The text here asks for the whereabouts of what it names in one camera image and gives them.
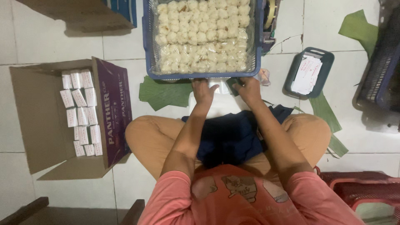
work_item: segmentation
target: white tiled floor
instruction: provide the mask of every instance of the white tiled floor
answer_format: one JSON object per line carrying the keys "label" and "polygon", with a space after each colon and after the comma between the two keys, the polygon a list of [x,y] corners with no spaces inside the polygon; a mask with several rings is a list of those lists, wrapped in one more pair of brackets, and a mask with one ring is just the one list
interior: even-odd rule
{"label": "white tiled floor", "polygon": [[[48,169],[29,174],[8,67],[91,56],[104,58],[128,69],[134,118],[185,116],[188,108],[168,106],[154,112],[148,103],[138,99],[139,84],[146,76],[142,1],[137,1],[139,27],[129,34],[64,32],[62,21],[47,18],[15,0],[0,3],[0,219],[35,198],[49,196],[51,206],[112,209],[116,212],[112,219],[117,220],[118,215],[121,221],[125,212],[116,209],[129,209],[136,199],[148,200],[155,180],[130,154],[125,163],[117,164],[101,179],[37,181]],[[354,85],[359,83],[367,64],[366,53],[357,41],[338,34],[343,18],[357,10],[364,9],[368,22],[377,24],[378,7],[378,0],[284,0],[275,33],[278,44],[262,58],[262,67],[271,72],[272,83],[262,88],[263,99],[287,107],[299,106],[312,113],[308,100],[284,94],[289,67],[295,53],[308,46],[335,52],[324,93],[343,127],[335,135],[350,151],[341,159],[324,155],[318,163],[322,171],[374,170],[399,176],[400,135],[369,131],[371,128],[363,124],[362,112],[352,106]]]}

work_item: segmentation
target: tan pants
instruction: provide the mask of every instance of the tan pants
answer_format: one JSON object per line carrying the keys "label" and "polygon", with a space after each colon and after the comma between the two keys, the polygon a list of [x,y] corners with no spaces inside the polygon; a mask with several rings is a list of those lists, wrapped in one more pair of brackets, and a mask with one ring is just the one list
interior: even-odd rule
{"label": "tan pants", "polygon": [[[157,180],[160,177],[165,158],[185,123],[180,119],[156,116],[142,116],[126,128],[126,141],[137,159]],[[321,159],[330,141],[330,129],[321,118],[310,114],[290,115],[282,127],[293,139],[310,165],[314,167]],[[260,153],[239,167],[259,177],[275,176],[274,165],[268,151]],[[201,170],[196,160],[196,171]]]}

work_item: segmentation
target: navy blue cloth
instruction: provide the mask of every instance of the navy blue cloth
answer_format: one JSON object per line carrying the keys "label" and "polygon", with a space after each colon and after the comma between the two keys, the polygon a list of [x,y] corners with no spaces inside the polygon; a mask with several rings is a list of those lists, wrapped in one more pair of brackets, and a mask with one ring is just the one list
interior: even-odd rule
{"label": "navy blue cloth", "polygon": [[[270,107],[280,124],[293,109],[278,105]],[[189,117],[182,117],[186,122]],[[240,165],[263,152],[257,136],[257,121],[251,111],[229,113],[204,122],[197,158],[206,168],[220,164]]]}

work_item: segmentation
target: person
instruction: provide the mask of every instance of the person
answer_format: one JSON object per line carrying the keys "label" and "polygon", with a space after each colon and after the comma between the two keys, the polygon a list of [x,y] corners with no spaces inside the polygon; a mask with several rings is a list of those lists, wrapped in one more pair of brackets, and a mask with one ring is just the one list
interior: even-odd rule
{"label": "person", "polygon": [[330,129],[321,118],[290,115],[283,124],[263,103],[260,84],[235,85],[254,113],[268,150],[241,166],[205,170],[196,159],[214,91],[192,82],[197,104],[186,123],[143,116],[126,129],[126,141],[157,180],[139,219],[154,224],[364,224],[313,171],[324,154]]}

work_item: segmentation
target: hand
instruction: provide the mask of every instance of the hand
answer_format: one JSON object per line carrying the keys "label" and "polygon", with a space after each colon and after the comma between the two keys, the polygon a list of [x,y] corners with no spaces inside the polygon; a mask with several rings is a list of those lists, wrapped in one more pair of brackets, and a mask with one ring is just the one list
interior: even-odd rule
{"label": "hand", "polygon": [[197,105],[206,106],[208,108],[211,107],[211,103],[214,98],[214,92],[218,87],[219,85],[216,84],[209,88],[207,79],[194,79],[192,81],[192,88]]}
{"label": "hand", "polygon": [[244,86],[234,84],[233,88],[239,92],[243,101],[253,109],[257,104],[262,102],[260,82],[253,77],[242,77],[240,80],[244,83]]}

